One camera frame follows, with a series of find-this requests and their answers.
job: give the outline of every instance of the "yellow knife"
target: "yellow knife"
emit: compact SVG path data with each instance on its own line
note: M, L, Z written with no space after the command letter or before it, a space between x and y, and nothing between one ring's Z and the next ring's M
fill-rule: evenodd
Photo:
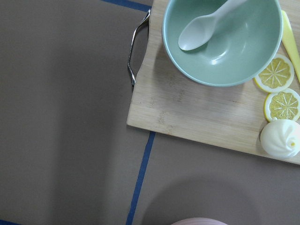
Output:
M292 27L287 17L285 11L281 10L282 18L283 18L283 34L282 34L282 42L285 46L285 49L292 61L294 66L296 75L298 77L298 81L300 82L300 57L295 41L295 37L292 31Z

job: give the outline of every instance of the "light green bowl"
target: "light green bowl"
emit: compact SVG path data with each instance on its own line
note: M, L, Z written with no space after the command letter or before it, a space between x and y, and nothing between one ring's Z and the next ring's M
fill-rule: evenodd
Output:
M248 0L218 25L205 45L183 51L178 38L195 17L216 11L225 0L170 0L162 27L163 42L174 65L190 79L211 86L234 86L262 72L282 37L278 0Z

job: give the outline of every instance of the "metal handle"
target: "metal handle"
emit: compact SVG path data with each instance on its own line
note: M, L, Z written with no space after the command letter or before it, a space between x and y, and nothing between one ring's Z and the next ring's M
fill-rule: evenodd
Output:
M131 69L130 61L131 61L131 55L132 55L133 45L134 45L134 43L135 43L135 36L136 36L137 30L138 30L141 26L143 26L143 25L149 23L150 13L151 13L151 9L148 10L146 16L143 18L143 20L141 21L141 23L136 27L136 29L135 29L135 31L134 31L134 33L133 33L133 36L132 36L131 47L130 47L130 52L129 52L129 56L128 56L128 63L127 63L127 68L128 68L128 71L130 72L130 76L131 76L131 84L132 84L132 86L135 85L135 77L136 77L136 76L135 76L134 72L133 72L132 69Z

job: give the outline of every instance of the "cutting board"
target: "cutting board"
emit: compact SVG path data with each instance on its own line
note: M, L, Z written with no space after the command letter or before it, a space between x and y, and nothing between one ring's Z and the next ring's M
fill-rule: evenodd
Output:
M300 47L300 1L279 2L289 16ZM259 141L267 124L263 114L267 93L257 88L253 80L228 88L211 87L195 83L178 71L166 55L161 37L167 3L168 0L153 2L147 50L137 73L127 124L224 150L272 158ZM287 56L282 44L278 53ZM300 93L296 76L290 88ZM284 161L300 164L300 154Z

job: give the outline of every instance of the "wooden cutting board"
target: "wooden cutting board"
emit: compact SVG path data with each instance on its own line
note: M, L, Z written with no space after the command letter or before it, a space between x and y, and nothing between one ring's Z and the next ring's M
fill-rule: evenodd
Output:
M300 1L279 2L300 47ZM127 124L272 158L259 141L267 124L263 114L267 93L252 80L229 88L211 87L195 83L178 71L166 55L161 37L167 3L168 0L153 2L147 50L137 74ZM283 45L278 52L287 56ZM296 76L290 88L300 93ZM286 161L300 164L300 154Z

